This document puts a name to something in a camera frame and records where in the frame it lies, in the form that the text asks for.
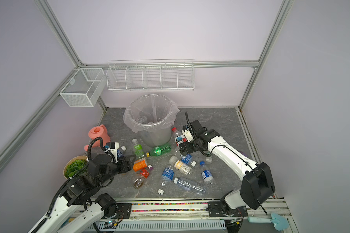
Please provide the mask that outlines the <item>blue label crushed bottle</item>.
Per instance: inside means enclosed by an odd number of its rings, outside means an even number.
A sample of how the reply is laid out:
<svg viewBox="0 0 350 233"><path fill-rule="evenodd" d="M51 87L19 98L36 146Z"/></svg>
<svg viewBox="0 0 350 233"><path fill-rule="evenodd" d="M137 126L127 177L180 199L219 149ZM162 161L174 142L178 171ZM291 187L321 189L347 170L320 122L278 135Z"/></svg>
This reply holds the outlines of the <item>blue label crushed bottle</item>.
<svg viewBox="0 0 350 233"><path fill-rule="evenodd" d="M190 154L186 154L186 155L182 156L181 161L190 167L195 167L195 165L197 164L197 162L194 160L193 156Z"/></svg>

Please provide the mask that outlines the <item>long clear crushed bottle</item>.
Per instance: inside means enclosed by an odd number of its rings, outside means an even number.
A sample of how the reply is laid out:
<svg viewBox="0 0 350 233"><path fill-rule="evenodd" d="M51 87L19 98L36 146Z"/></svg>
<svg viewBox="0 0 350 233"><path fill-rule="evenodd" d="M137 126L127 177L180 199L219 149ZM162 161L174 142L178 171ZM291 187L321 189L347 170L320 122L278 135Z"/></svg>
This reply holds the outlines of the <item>long clear crushed bottle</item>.
<svg viewBox="0 0 350 233"><path fill-rule="evenodd" d="M198 195L204 195L206 193L205 187L201 186L197 182L191 181L186 178L175 177L174 184L185 191L192 192Z"/></svg>

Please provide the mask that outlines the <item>tall clear bottle white cap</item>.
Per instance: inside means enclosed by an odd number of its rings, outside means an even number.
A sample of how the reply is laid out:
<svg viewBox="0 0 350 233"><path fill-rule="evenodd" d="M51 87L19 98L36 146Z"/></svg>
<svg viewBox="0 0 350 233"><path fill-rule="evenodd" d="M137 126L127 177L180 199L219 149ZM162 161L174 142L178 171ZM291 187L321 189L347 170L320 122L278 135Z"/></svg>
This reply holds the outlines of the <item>tall clear bottle white cap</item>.
<svg viewBox="0 0 350 233"><path fill-rule="evenodd" d="M148 123L148 119L146 116L139 116L136 121L139 123L139 124L147 124Z"/></svg>

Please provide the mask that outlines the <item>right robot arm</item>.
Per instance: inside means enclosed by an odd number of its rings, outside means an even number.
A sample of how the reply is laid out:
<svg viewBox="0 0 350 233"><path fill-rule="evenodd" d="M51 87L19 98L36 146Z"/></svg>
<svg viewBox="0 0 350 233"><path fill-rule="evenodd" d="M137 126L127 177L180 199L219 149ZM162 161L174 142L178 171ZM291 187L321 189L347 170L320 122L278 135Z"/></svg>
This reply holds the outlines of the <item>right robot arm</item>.
<svg viewBox="0 0 350 233"><path fill-rule="evenodd" d="M185 113L187 124L182 128L186 142L181 143L182 155L200 152L206 157L215 155L227 164L242 181L241 188L223 196L221 212L232 215L238 208L248 206L258 209L276 191L271 169L266 163L258 163L232 147L214 129L203 127L198 120L191 122Z"/></svg>

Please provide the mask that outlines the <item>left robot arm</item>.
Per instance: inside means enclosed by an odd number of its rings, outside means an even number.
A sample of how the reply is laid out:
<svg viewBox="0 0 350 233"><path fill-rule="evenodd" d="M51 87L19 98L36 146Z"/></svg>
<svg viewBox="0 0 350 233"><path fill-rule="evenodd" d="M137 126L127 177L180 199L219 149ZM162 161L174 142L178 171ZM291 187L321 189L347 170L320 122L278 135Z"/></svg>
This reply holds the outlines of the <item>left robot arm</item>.
<svg viewBox="0 0 350 233"><path fill-rule="evenodd" d="M101 137L93 139L87 147L88 162L68 178L54 195L45 215L30 230L31 233L81 233L103 218L119 222L125 212L119 209L108 193L90 198L108 186L118 174L133 169L135 155L119 157L118 143L103 143Z"/></svg>

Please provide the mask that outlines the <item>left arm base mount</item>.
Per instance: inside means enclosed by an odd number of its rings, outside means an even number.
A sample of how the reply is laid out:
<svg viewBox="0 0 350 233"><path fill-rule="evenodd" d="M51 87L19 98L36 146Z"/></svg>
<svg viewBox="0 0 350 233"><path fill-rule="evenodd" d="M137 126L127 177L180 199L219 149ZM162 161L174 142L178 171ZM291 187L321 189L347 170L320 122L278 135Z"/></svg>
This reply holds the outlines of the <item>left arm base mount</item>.
<svg viewBox="0 0 350 233"><path fill-rule="evenodd" d="M105 211L106 219L128 219L130 218L132 203L117 203Z"/></svg>

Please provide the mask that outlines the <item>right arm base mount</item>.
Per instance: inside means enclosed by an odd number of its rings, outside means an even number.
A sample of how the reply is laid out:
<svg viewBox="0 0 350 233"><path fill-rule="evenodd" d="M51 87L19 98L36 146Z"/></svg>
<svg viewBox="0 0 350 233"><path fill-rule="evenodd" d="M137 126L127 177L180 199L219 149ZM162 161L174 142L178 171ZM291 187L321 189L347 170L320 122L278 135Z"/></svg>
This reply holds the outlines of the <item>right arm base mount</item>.
<svg viewBox="0 0 350 233"><path fill-rule="evenodd" d="M221 201L208 202L206 211L210 217L247 217L248 212L245 206L231 209Z"/></svg>

